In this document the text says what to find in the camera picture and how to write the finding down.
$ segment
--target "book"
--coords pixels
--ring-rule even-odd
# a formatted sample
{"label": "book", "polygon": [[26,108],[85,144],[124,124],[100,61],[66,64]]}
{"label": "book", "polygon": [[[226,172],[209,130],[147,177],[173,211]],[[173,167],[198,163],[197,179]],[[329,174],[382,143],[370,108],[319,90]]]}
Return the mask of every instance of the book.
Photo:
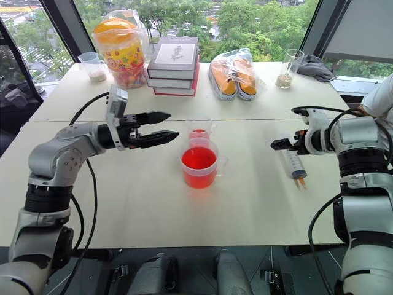
{"label": "book", "polygon": [[[199,55],[196,58],[196,63],[199,63]],[[166,88],[185,88],[190,89],[193,80],[188,79],[146,79],[149,87],[166,87]]]}
{"label": "book", "polygon": [[149,78],[192,80],[197,55],[197,37],[161,37],[147,67]]}
{"label": "book", "polygon": [[198,76],[200,63],[196,64],[194,80],[192,81],[191,89],[184,88],[166,88],[166,87],[153,87],[154,94],[156,95],[174,95],[174,96],[195,96],[197,94]]}

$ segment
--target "measuring cup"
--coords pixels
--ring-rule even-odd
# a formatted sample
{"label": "measuring cup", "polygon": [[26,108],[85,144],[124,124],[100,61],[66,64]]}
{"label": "measuring cup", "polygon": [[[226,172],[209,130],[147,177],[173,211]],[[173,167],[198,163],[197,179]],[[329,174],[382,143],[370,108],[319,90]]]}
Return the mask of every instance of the measuring cup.
{"label": "measuring cup", "polygon": [[211,119],[198,118],[187,122],[187,130],[189,138],[207,138],[210,139],[210,134],[213,130]]}
{"label": "measuring cup", "polygon": [[219,157],[217,146],[206,138],[191,138],[180,148],[179,161],[184,181],[195,189],[210,186],[228,163],[228,158]]}
{"label": "measuring cup", "polygon": [[98,53],[85,52],[78,56],[90,80],[99,82],[106,79],[106,69],[103,61],[99,60]]}

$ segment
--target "black cable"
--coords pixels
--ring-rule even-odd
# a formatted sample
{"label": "black cable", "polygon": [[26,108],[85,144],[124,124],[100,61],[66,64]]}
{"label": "black cable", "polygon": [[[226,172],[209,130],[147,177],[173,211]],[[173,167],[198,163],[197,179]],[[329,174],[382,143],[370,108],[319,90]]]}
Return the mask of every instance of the black cable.
{"label": "black cable", "polygon": [[343,117],[343,116],[345,116],[345,115],[347,115],[347,114],[354,115],[354,116],[361,116],[361,114],[364,114],[364,112],[363,112],[363,110],[361,110],[361,109],[359,109],[359,108],[347,109],[346,111],[343,111],[340,115],[338,115],[336,118],[334,118],[334,119],[331,121],[331,123],[329,124],[329,127],[327,127],[327,130],[326,130],[325,142],[326,142],[326,144],[327,144],[327,148],[329,148],[329,149],[331,149],[331,150],[333,150],[333,151],[335,151],[335,148],[334,148],[334,146],[332,145],[332,142],[330,141],[330,132],[332,131],[332,128],[333,128],[334,124],[336,124],[337,121],[338,121],[341,117]]}
{"label": "black cable", "polygon": [[90,235],[88,236],[85,248],[83,249],[82,253],[80,254],[63,290],[61,291],[60,295],[64,295],[69,287],[69,285],[72,282],[72,279],[74,278],[80,264],[82,263],[82,260],[85,256],[85,253],[87,251],[87,248],[90,245],[91,239],[93,238],[93,234],[94,234],[94,229],[96,227],[96,220],[97,220],[97,207],[98,207],[98,198],[97,198],[97,181],[96,181],[96,175],[94,174],[93,171],[93,167],[91,167],[90,161],[89,159],[86,160],[87,166],[90,169],[90,173],[91,173],[91,177],[93,178],[93,188],[94,188],[94,214],[93,214],[93,224],[91,225],[91,231],[90,231]]}
{"label": "black cable", "polygon": [[76,207],[76,211],[78,212],[79,215],[79,221],[80,221],[80,233],[79,233],[79,238],[78,241],[76,241],[75,247],[74,247],[74,252],[78,250],[78,247],[82,241],[82,238],[85,233],[85,220],[84,220],[84,215],[82,213],[82,210],[80,209],[78,201],[75,199],[74,194],[71,195],[71,200],[74,202],[74,205]]}
{"label": "black cable", "polygon": [[[102,93],[102,94],[100,94],[100,95],[94,97],[93,99],[91,99],[91,100],[88,101],[87,103],[85,103],[85,104],[81,107],[81,109],[75,114],[75,116],[72,118],[72,120],[71,120],[70,123],[69,123],[69,126],[71,126],[72,124],[75,123],[75,121],[78,119],[78,117],[83,113],[83,111],[84,111],[89,105],[91,105],[93,102],[95,102],[96,100],[100,99],[101,97],[108,96],[108,94],[109,94],[109,92]],[[84,258],[84,256],[85,256],[85,253],[86,253],[88,247],[90,246],[90,242],[91,242],[91,239],[93,238],[94,230],[95,230],[95,227],[96,227],[97,207],[98,207],[97,180],[96,180],[96,175],[95,175],[95,173],[94,173],[93,167],[91,166],[90,160],[87,159],[87,160],[86,160],[86,163],[87,163],[87,166],[88,166],[88,168],[89,168],[89,170],[90,170],[91,177],[93,178],[93,191],[94,191],[94,213],[93,213],[93,222],[92,222],[92,224],[91,224],[91,230],[90,230],[90,234],[89,234],[89,236],[88,236],[88,238],[87,238],[87,242],[86,242],[85,248],[82,250],[81,254],[79,255],[78,260],[77,260],[77,262],[75,263],[75,266],[74,266],[74,268],[73,268],[71,274],[69,275],[69,278],[68,278],[66,284],[64,285],[64,288],[63,288],[63,290],[61,291],[60,295],[64,295],[64,294],[66,293],[66,291],[68,290],[69,285],[71,284],[72,279],[74,278],[76,272],[78,271],[78,268],[79,268],[80,264],[82,263],[82,260],[83,260],[83,258]],[[80,241],[81,241],[82,238],[83,238],[83,233],[84,233],[84,218],[83,218],[82,210],[80,210],[80,206],[79,206],[79,204],[78,204],[78,201],[75,199],[75,197],[74,197],[73,195],[72,195],[71,199],[72,199],[72,201],[74,202],[75,207],[77,208],[77,211],[78,211],[78,214],[79,214],[79,218],[80,218],[80,234],[79,234],[78,241],[77,241],[77,243],[76,243],[76,246],[79,246]]]}
{"label": "black cable", "polygon": [[94,97],[92,100],[89,100],[87,103],[85,103],[85,105],[82,106],[81,109],[80,109],[79,111],[77,111],[77,113],[75,114],[75,116],[72,118],[72,120],[71,120],[70,123],[69,123],[69,126],[71,126],[72,124],[75,123],[75,121],[79,118],[79,116],[83,113],[83,111],[84,111],[89,105],[91,105],[91,104],[94,103],[96,100],[100,99],[101,97],[108,96],[108,95],[109,95],[109,92],[102,93],[102,94],[97,95],[96,97]]}
{"label": "black cable", "polygon": [[292,109],[292,112],[298,111],[299,109],[323,109],[325,111],[332,111],[332,112],[345,112],[345,110],[343,109],[328,108],[325,106],[297,106],[296,108]]}
{"label": "black cable", "polygon": [[[71,126],[72,124],[74,124],[75,121],[79,118],[79,116],[83,113],[83,111],[84,111],[89,105],[91,105],[92,103],[94,103],[96,100],[99,100],[100,98],[102,98],[102,97],[104,97],[104,96],[107,96],[108,94],[109,94],[109,92],[102,93],[102,94],[100,94],[100,95],[98,95],[98,96],[92,98],[92,99],[89,100],[87,103],[85,103],[85,104],[81,107],[81,109],[80,109],[78,112],[76,112],[76,114],[74,115],[74,117],[72,118],[72,120],[70,121],[70,123],[69,123],[68,125]],[[76,242],[76,244],[75,244],[75,247],[74,247],[74,251],[75,251],[75,250],[78,249],[78,247],[79,247],[79,245],[80,245],[80,243],[81,243],[81,241],[82,241],[82,239],[83,239],[83,235],[84,235],[84,232],[85,232],[85,222],[84,222],[84,216],[83,216],[82,210],[80,209],[79,203],[78,203],[78,201],[76,200],[76,198],[74,197],[74,195],[72,195],[71,200],[72,200],[72,202],[74,203],[74,205],[75,205],[75,207],[76,207],[76,210],[78,211],[79,221],[80,221],[80,233],[79,233],[78,240],[77,240],[77,242]]]}
{"label": "black cable", "polygon": [[314,246],[314,241],[313,241],[313,229],[314,229],[315,222],[317,221],[318,217],[320,217],[322,212],[325,211],[325,209],[327,207],[329,207],[336,199],[339,199],[340,197],[341,197],[341,193],[334,196],[334,198],[330,199],[325,205],[323,205],[322,208],[319,209],[318,212],[314,215],[313,219],[311,220],[311,222],[309,224],[309,228],[308,228],[309,245],[310,245],[311,251],[313,252],[313,257],[314,257],[315,263],[317,265],[318,272],[321,275],[322,281],[324,282],[324,285],[325,285],[325,289],[329,293],[329,295],[333,295],[334,292],[332,291],[332,288],[330,287],[330,284],[327,280],[326,274],[325,274],[324,269],[322,267],[322,263],[319,260],[317,253],[315,252],[315,246]]}
{"label": "black cable", "polygon": [[377,121],[375,121],[375,123],[377,124],[378,128],[382,130],[382,132],[386,135],[387,138],[387,142],[389,143],[389,152],[386,156],[386,168],[389,166],[389,164],[392,162],[393,160],[393,140],[392,140],[392,136],[391,134],[386,130],[385,127],[383,127],[383,125]]}

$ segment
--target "table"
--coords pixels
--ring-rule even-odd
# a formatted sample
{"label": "table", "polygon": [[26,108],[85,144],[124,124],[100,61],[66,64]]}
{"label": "table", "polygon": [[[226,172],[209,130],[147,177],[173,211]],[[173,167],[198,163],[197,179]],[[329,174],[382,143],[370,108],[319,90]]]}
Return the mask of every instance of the table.
{"label": "table", "polygon": [[[301,105],[318,105],[338,109],[348,106],[330,83],[321,83],[313,77],[296,75],[289,89],[280,89],[274,82],[281,63],[255,63],[257,74],[265,81],[265,89],[254,101],[235,98],[220,101],[214,97],[208,78],[209,64],[201,64],[196,97],[155,96],[147,86],[129,90],[126,113],[161,110],[172,114],[169,120],[188,120],[205,114],[213,120],[244,119],[297,119],[290,110]],[[75,64],[61,80],[58,87],[32,116],[32,121],[70,121],[85,104],[103,92],[109,91],[113,78],[93,83],[87,73]],[[81,121],[104,121],[104,100],[92,104],[80,117]]]}
{"label": "table", "polygon": [[[185,140],[184,122],[143,126],[178,130],[181,136],[164,145],[123,151],[112,149],[91,158],[98,179],[98,220],[92,248],[161,246],[307,244],[315,212],[340,191],[334,155],[303,156],[309,176],[307,191],[289,178],[280,152],[270,142],[283,132],[305,125],[300,119],[215,122],[213,140],[229,158],[224,175],[207,189],[189,188],[182,180],[177,149]],[[14,234],[28,181],[28,156],[65,122],[28,122],[0,158],[0,246]],[[92,181],[84,165],[74,194],[85,215],[86,232],[93,213]],[[75,208],[67,226],[77,237]],[[338,243],[329,208],[318,220],[315,243]]]}

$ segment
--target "gray cloth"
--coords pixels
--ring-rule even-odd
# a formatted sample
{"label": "gray cloth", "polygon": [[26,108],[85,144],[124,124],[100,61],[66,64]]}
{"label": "gray cloth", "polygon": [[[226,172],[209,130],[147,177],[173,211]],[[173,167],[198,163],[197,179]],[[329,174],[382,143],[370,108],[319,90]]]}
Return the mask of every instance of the gray cloth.
{"label": "gray cloth", "polygon": [[321,82],[329,82],[337,78],[321,59],[313,54],[303,57],[297,72],[301,75],[312,76]]}

